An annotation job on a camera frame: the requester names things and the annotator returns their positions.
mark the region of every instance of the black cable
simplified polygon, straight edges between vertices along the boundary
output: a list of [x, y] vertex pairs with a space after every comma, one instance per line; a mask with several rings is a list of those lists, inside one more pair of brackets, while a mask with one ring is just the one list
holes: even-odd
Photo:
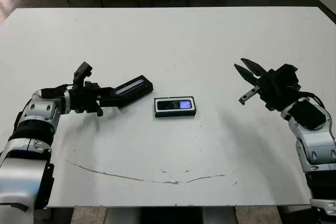
[[300, 94], [300, 97], [310, 97], [310, 98], [314, 99], [314, 101], [316, 101], [318, 106], [325, 109], [323, 102], [321, 101], [320, 98], [317, 97], [317, 95], [315, 95], [313, 93], [310, 93], [310, 92], [299, 92], [299, 94]]

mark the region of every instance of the white table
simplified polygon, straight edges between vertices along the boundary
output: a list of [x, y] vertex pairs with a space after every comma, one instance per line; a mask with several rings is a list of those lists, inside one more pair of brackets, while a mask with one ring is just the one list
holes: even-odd
[[[49, 206], [308, 204], [295, 138], [234, 69], [290, 63], [336, 118], [336, 27], [314, 7], [17, 9], [0, 27], [0, 149], [33, 91], [140, 74], [154, 92], [119, 111], [63, 116]], [[153, 98], [193, 95], [191, 118], [155, 119]]]

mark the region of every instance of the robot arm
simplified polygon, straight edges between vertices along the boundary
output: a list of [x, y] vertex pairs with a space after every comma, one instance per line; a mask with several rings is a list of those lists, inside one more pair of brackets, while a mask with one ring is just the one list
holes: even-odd
[[38, 90], [17, 115], [0, 154], [0, 223], [33, 223], [34, 209], [48, 204], [54, 183], [51, 145], [61, 115], [75, 110], [102, 116], [101, 107], [126, 106], [153, 90], [144, 76], [115, 89], [84, 83], [91, 70], [82, 63], [73, 84]]
[[[296, 150], [311, 192], [310, 204], [318, 218], [336, 219], [336, 144], [331, 133], [331, 116], [313, 93], [300, 92], [297, 68], [284, 64], [266, 71], [248, 59], [241, 59], [250, 70], [235, 65], [240, 75], [254, 87], [239, 101], [256, 93], [270, 111], [281, 112], [295, 135]], [[310, 103], [310, 98], [317, 104]]]

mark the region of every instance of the black device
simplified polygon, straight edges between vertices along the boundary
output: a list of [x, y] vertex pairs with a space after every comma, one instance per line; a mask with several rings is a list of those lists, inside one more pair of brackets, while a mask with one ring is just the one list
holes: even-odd
[[154, 98], [154, 110], [156, 118], [195, 115], [196, 105], [193, 97]]

